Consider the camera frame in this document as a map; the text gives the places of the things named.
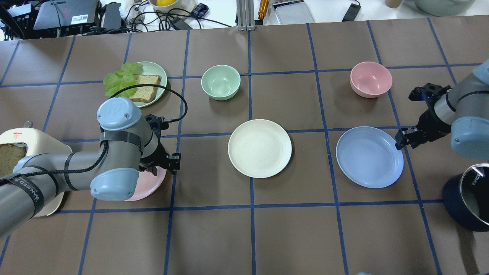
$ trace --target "green bowl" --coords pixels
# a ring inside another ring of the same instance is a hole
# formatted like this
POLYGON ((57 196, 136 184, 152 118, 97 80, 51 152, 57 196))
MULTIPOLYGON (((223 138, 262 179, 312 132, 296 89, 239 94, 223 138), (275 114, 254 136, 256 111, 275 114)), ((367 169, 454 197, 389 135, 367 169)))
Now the green bowl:
POLYGON ((205 71, 201 80, 202 89, 215 100, 232 98, 241 84, 238 71, 228 65, 217 65, 205 71))

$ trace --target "robotic arm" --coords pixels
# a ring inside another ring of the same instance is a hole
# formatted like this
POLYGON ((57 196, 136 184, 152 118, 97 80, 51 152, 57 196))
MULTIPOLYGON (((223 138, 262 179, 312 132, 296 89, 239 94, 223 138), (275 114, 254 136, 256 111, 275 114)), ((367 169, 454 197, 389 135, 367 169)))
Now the robotic arm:
POLYGON ((174 174, 180 169, 180 154, 170 156, 159 140, 161 125, 167 129, 169 120, 143 117, 124 97, 104 102, 97 120, 99 151, 25 157, 13 174, 0 179, 0 239, 61 192, 90 189, 97 199, 123 201, 133 195, 138 171, 156 173, 160 166, 174 174))
POLYGON ((416 148, 451 132, 451 146, 459 155, 489 160, 489 60, 453 89, 428 83, 415 88, 409 99, 424 100, 428 110, 416 126, 398 131, 398 150, 408 144, 416 148))

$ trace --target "lettuce leaf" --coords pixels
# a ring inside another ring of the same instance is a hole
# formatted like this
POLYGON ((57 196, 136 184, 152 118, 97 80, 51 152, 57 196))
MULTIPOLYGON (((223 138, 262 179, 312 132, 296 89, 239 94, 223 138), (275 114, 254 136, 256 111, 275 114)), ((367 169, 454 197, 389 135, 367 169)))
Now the lettuce leaf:
MULTIPOLYGON (((109 73, 104 78, 105 96, 111 96, 125 87, 136 84, 133 73, 143 67, 142 64, 124 63, 121 70, 109 73)), ((130 97, 136 93, 136 88, 120 93, 118 96, 130 97)))

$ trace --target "lemon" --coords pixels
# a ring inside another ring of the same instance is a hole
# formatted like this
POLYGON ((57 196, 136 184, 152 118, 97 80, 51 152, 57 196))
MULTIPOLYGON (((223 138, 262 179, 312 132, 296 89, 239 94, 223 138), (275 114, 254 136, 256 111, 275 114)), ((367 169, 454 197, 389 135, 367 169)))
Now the lemon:
POLYGON ((163 7, 173 4, 176 0, 156 0, 156 5, 163 7))

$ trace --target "barcode label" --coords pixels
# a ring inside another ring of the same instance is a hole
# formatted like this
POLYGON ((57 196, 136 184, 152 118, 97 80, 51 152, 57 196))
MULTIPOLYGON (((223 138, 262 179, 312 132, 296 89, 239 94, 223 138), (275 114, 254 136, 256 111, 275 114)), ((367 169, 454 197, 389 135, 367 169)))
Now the barcode label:
POLYGON ((89 18, 88 14, 73 16, 71 18, 71 24, 73 25, 73 24, 86 23, 88 18, 89 18))

